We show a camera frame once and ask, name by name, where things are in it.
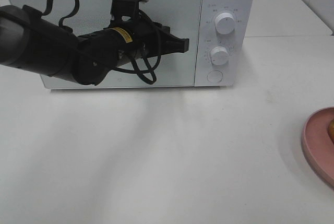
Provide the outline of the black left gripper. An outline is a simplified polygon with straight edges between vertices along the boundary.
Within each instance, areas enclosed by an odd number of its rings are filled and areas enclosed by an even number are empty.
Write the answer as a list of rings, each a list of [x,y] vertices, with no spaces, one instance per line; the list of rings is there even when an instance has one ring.
[[[137,21],[128,21],[127,29],[133,40],[127,49],[127,58],[130,60],[185,53],[189,50],[189,38],[178,38],[170,34],[169,26],[149,18],[139,17]]]

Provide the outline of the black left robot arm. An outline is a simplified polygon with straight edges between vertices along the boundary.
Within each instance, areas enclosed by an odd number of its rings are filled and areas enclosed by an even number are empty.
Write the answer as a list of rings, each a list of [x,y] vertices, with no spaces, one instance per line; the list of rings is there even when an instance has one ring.
[[[149,59],[185,53],[189,40],[141,15],[136,25],[115,27],[76,36],[43,19],[40,11],[24,6],[1,7],[1,64],[81,85],[98,85],[111,71],[135,74],[156,82],[157,64]]]

